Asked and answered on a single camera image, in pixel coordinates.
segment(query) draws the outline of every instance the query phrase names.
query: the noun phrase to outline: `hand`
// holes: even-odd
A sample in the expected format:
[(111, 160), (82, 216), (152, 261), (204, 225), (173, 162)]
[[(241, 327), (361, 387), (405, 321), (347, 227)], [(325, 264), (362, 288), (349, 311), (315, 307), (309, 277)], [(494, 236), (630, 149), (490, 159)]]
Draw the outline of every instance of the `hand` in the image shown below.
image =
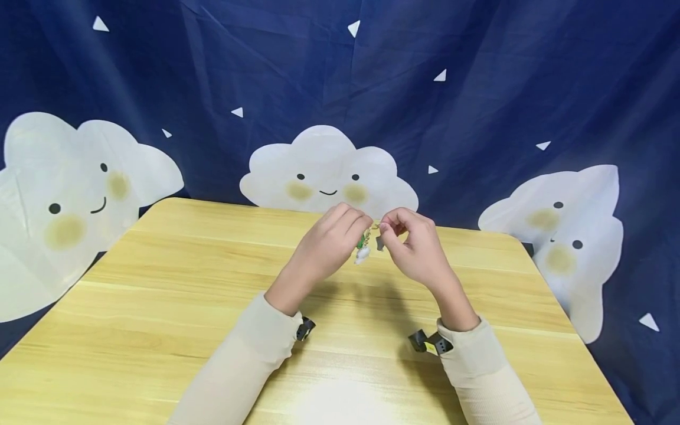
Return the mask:
[(293, 316), (314, 285), (330, 277), (352, 255), (373, 219), (340, 203), (328, 210), (302, 238), (265, 299)]
[[(406, 241), (397, 237), (408, 231)], [(394, 264), (407, 277), (430, 291), (458, 281), (441, 248), (435, 222), (407, 208), (388, 212), (380, 223), (380, 233)]]
[[(398, 236), (406, 231), (409, 235), (402, 243)], [(383, 217), (380, 235), (399, 270), (434, 295), (444, 326), (458, 332), (477, 327), (479, 316), (449, 266), (435, 222), (410, 209), (397, 208)]]

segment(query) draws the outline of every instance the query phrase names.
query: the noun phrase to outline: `arm sleeve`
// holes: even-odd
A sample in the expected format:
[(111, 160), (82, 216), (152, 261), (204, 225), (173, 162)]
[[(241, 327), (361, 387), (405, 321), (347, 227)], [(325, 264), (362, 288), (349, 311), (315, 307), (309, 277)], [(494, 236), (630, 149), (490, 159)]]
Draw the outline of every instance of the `arm sleeve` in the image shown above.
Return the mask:
[(270, 374), (292, 353), (302, 315), (287, 316), (260, 293), (177, 404), (168, 425), (241, 425)]
[(470, 425), (538, 425), (534, 403), (512, 369), (489, 323), (454, 332), (437, 320), (439, 334), (454, 348), (441, 356)]

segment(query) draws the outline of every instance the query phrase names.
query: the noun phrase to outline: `wooden table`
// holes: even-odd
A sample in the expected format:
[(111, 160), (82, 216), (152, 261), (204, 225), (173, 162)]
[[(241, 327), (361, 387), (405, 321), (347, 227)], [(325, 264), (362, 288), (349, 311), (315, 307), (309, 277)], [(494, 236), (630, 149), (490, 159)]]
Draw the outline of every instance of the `wooden table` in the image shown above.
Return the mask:
[[(194, 374), (318, 215), (167, 199), (0, 362), (0, 424), (164, 424)], [(522, 245), (439, 228), (546, 424), (627, 424)], [(306, 300), (318, 327), (248, 424), (464, 424), (438, 359), (407, 336), (437, 306), (387, 252), (348, 262)]]

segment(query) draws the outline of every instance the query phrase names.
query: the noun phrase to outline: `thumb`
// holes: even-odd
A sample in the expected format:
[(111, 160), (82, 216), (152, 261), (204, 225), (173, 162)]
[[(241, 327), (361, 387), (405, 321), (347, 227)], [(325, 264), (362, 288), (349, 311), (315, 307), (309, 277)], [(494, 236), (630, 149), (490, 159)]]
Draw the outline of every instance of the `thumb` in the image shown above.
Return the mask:
[(396, 233), (394, 233), (392, 226), (387, 223), (380, 223), (380, 237), (388, 251), (390, 251), (392, 259), (403, 255), (404, 250), (407, 249), (396, 236)]

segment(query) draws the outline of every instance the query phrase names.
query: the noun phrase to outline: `yellow cheek blush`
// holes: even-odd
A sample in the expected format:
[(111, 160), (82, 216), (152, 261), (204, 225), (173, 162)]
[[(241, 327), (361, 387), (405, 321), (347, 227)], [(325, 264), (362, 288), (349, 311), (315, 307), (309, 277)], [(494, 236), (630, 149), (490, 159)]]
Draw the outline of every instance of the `yellow cheek blush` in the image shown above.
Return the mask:
[(342, 191), (345, 195), (345, 199), (347, 199), (352, 205), (361, 205), (369, 197), (366, 186), (359, 183), (350, 183), (345, 186)]
[(75, 214), (56, 217), (45, 229), (45, 244), (54, 251), (68, 250), (85, 237), (85, 220)]
[(570, 276), (576, 271), (576, 256), (566, 245), (556, 245), (550, 248), (545, 262), (553, 274)]
[(286, 192), (288, 196), (295, 199), (296, 201), (306, 201), (309, 199), (314, 191), (307, 184), (291, 181), (286, 184)]
[(130, 193), (130, 183), (123, 173), (113, 173), (107, 181), (109, 196), (117, 201), (123, 201)]
[(528, 216), (526, 221), (532, 227), (549, 232), (557, 228), (560, 216), (553, 209), (543, 208)]

